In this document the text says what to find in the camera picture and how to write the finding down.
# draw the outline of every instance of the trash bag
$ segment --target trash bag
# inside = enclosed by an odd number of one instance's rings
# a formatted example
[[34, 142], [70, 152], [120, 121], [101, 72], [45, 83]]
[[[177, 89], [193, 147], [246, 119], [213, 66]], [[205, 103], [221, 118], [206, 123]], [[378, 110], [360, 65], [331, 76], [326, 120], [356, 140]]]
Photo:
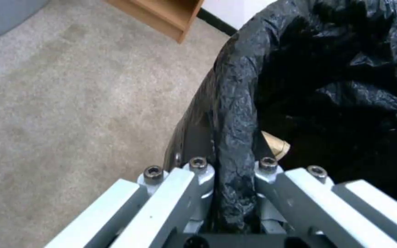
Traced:
[[214, 165], [214, 231], [256, 232], [260, 130], [292, 145], [284, 169], [320, 165], [397, 199], [397, 0], [278, 0], [227, 41], [164, 158]]

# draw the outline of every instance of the white wall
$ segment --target white wall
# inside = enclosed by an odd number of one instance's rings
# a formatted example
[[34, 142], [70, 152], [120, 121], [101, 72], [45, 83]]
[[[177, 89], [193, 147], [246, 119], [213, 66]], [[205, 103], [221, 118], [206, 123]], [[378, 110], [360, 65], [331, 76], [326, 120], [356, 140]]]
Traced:
[[205, 0], [202, 8], [240, 29], [254, 14], [276, 0]]

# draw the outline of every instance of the bolt head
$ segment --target bolt head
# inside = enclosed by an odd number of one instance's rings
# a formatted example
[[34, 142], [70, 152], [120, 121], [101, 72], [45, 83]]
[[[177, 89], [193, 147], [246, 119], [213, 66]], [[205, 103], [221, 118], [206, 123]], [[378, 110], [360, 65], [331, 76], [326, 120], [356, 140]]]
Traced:
[[318, 165], [310, 165], [307, 168], [307, 172], [311, 174], [314, 178], [318, 179], [321, 183], [325, 183], [327, 179], [327, 171]]
[[160, 166], [148, 166], [143, 171], [143, 178], [147, 184], [157, 184], [163, 180], [163, 169]]
[[274, 173], [277, 170], [277, 160], [272, 157], [263, 157], [260, 160], [259, 168], [263, 172]]
[[189, 160], [189, 169], [194, 172], [203, 172], [208, 166], [208, 161], [204, 157], [193, 157]]

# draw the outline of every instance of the wooden shelf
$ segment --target wooden shelf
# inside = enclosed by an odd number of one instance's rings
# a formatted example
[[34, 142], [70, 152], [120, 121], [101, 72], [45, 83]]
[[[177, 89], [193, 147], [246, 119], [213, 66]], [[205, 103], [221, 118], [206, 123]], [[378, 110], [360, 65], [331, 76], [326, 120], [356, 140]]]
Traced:
[[131, 2], [180, 30], [188, 28], [196, 4], [194, 0], [131, 0]]
[[181, 43], [203, 0], [106, 0]]

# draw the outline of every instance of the gray carpet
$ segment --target gray carpet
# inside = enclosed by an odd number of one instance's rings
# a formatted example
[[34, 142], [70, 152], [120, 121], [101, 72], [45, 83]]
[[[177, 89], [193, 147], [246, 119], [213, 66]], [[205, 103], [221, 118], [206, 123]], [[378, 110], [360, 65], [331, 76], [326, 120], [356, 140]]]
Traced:
[[183, 44], [101, 0], [52, 0], [0, 37], [0, 248], [41, 247], [118, 178], [161, 164], [228, 36]]

